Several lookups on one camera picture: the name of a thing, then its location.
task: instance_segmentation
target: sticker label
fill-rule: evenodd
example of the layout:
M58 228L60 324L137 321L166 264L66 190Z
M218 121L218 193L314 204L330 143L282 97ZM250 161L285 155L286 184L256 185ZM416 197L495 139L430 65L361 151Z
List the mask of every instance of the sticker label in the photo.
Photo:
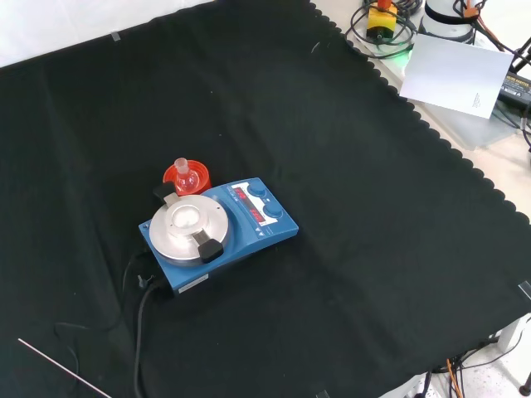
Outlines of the sticker label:
M200 284L203 280L208 279L208 274L204 274L201 278L197 278L196 280L193 280L189 284L185 284L182 288L179 288L178 292L186 292L188 289L193 288L196 284Z

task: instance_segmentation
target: white sheet of paper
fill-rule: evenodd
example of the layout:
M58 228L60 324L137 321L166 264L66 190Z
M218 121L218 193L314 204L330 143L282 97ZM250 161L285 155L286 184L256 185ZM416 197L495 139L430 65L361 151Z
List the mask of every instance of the white sheet of paper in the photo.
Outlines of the white sheet of paper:
M401 97L489 118L513 56L418 35Z

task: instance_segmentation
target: black fabric sheet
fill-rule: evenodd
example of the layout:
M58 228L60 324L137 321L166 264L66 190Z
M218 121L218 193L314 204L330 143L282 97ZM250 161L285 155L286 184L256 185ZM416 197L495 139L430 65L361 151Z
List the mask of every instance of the black fabric sheet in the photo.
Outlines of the black fabric sheet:
M148 397L378 397L529 310L527 217L312 4L218 1L120 36L0 70L0 395L69 396L16 338L74 367L51 323L112 320L181 156L215 185L260 177L300 233L149 305ZM130 330L62 332L116 397Z

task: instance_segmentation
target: white table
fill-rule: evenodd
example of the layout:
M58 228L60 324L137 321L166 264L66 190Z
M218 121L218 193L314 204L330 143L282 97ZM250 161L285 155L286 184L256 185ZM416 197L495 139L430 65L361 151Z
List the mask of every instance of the white table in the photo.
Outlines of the white table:
M487 3L483 11L483 19L489 28L495 32L497 37L510 48L518 48L531 36L531 25L528 24L531 18L531 8L527 4L528 0L513 0L511 6L507 7L506 2L492 0ZM316 7L335 22L342 32L349 28L350 17L361 4L360 0L312 0ZM511 10L520 9L521 12L515 15ZM363 52L367 48L355 38L349 39ZM387 61L370 60L375 67L380 70L382 77L386 78L389 85L396 87L399 91L402 86L402 76L392 68L392 64ZM522 75L531 78L531 66L522 70ZM487 147L469 150L459 144L455 139L455 132L450 131L445 120L437 119L434 114L423 103L410 101L415 105L415 111L421 114L421 118L428 122L430 126L437 130L441 137L450 142L453 148L459 149L463 158L471 160L474 167L480 169L486 178L489 178L496 189L505 194L508 201L516 206L516 210L524 213L531 219L531 156L529 147L524 141L521 132L514 130L514 133L507 138L493 143ZM521 319L511 323L502 331L499 346L502 351L512 347L519 335L523 322ZM389 391L381 398L403 398L415 384L419 382L422 375L413 377L403 386L396 390Z

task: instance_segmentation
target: digital display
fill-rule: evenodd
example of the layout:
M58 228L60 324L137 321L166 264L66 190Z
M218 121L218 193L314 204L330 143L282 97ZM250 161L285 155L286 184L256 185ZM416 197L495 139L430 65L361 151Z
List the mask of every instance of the digital display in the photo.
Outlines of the digital display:
M255 205L252 204L251 199L249 199L245 192L241 188L234 188L234 192L238 195L241 202L246 205L246 207L251 212L252 216L255 217L255 220L257 222L264 222L266 219L260 214L260 212L256 209Z

